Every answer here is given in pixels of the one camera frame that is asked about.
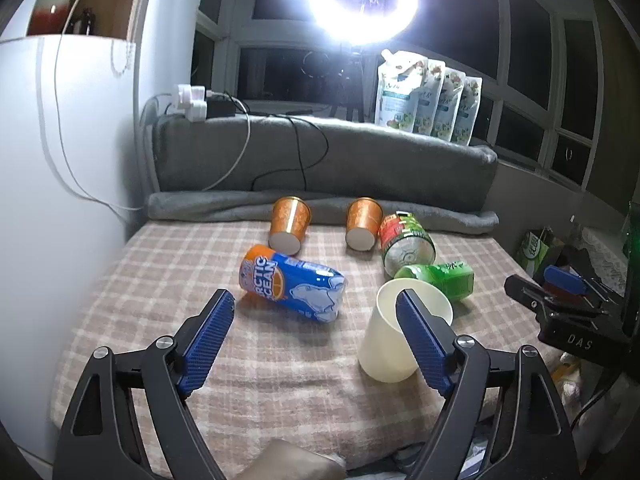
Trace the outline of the white refill pouch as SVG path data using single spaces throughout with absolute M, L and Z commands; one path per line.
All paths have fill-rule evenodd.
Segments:
M 465 83 L 465 72 L 446 67 L 436 107 L 432 136 L 450 141 Z
M 418 105 L 413 132 L 429 136 L 432 133 L 440 92 L 444 84 L 446 64 L 428 58 L 421 87 L 418 89 Z
M 427 57 L 409 51 L 381 53 L 378 91 L 374 108 L 377 126 L 411 132 L 416 121 L 419 93 L 427 68 Z
M 482 97 L 483 79 L 480 77 L 466 77 L 458 107 L 451 142 L 468 146 L 471 142 L 480 98 Z

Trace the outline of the white refill pouch front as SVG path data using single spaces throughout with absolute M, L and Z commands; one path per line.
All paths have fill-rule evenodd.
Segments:
M 427 68 L 427 57 L 409 51 L 381 53 L 378 91 L 374 108 L 377 126 L 411 132 L 416 121 L 419 93 Z

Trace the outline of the black power adapter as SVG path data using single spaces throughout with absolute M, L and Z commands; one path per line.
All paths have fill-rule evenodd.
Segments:
M 206 99 L 206 119 L 234 117 L 238 109 L 228 96 L 212 96 Z

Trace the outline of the white power strip with plugs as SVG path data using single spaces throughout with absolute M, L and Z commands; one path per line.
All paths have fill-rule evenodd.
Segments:
M 171 104 L 183 112 L 189 122 L 205 122 L 207 116 L 206 88 L 192 84 L 176 84 L 171 95 Z

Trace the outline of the blue orange Arctic Ocean can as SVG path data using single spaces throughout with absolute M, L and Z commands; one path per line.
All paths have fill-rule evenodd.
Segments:
M 280 304 L 305 318 L 331 323 L 338 317 L 346 278 L 323 264 L 255 245 L 240 264 L 239 284 L 246 292 Z

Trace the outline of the black tripod stand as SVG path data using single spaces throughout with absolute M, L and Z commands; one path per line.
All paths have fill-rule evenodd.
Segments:
M 337 118 L 338 109 L 344 107 L 349 122 L 364 122 L 362 53 L 340 54 L 335 66 L 331 74 L 335 90 L 331 96 L 329 116 Z

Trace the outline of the orange paper cup left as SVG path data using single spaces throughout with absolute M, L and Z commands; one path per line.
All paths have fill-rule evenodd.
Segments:
M 297 255 L 310 222 L 311 209 L 301 198 L 279 198 L 272 206 L 269 246 L 281 254 Z

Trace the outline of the dark small bottle on shelf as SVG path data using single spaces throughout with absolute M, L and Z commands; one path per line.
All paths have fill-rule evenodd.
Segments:
M 81 14 L 72 18 L 66 32 L 73 35 L 91 36 L 95 27 L 96 14 L 91 8 L 85 8 L 81 11 Z

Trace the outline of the pink plaid table cloth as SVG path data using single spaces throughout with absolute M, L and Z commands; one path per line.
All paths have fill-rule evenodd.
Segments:
M 356 468 L 427 438 L 442 397 L 420 374 L 383 384 L 364 374 L 357 351 L 385 283 L 378 252 L 348 248 L 339 226 L 312 226 L 300 255 L 341 272 L 340 313 L 329 324 L 249 295 L 238 273 L 262 244 L 262 222 L 149 222 L 96 281 L 79 310 L 56 371 L 51 418 L 60 424 L 95 348 L 139 350 L 178 330 L 217 289 L 235 317 L 190 411 L 224 474 L 233 477 L 274 439 Z

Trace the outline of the green grapefruit drink can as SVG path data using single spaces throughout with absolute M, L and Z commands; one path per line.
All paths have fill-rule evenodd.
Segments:
M 378 229 L 378 239 L 383 268 L 390 278 L 403 266 L 435 262 L 436 248 L 431 235 L 410 212 L 396 211 L 384 217 Z

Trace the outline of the red white ceramic vase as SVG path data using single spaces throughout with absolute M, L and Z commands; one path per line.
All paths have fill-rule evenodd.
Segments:
M 56 35 L 62 32 L 70 12 L 70 0 L 36 0 L 27 35 Z

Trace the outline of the orange paper cup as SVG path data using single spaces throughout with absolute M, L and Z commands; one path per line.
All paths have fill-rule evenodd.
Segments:
M 301 198 L 279 198 L 272 206 L 269 246 L 281 254 L 297 255 L 310 222 L 311 209 Z
M 375 245 L 383 219 L 383 208 L 373 198 L 360 197 L 347 208 L 347 246 L 357 252 L 368 252 Z

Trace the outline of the orange paper cup right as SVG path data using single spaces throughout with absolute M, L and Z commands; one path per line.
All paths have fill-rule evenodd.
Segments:
M 368 252 L 375 245 L 383 219 L 383 208 L 373 198 L 360 197 L 347 208 L 347 246 L 357 252 Z

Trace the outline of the green tissue box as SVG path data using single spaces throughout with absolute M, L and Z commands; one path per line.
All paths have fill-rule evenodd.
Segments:
M 549 250 L 563 245 L 562 238 L 557 237 L 548 226 L 527 231 L 518 246 L 515 261 L 532 278 L 548 256 Z

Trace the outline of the green tea drink carton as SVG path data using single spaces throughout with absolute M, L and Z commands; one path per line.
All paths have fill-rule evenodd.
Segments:
M 414 278 L 438 288 L 450 302 L 457 302 L 472 295 L 474 271 L 463 261 L 434 264 L 408 264 L 394 278 Z

